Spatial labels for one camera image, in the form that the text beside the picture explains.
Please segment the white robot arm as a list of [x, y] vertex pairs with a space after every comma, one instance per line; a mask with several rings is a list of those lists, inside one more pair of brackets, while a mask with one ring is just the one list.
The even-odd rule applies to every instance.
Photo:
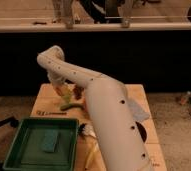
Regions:
[[122, 82], [65, 62], [59, 46], [39, 53], [37, 62], [52, 83], [64, 78], [85, 89], [87, 112], [107, 171], [154, 171]]

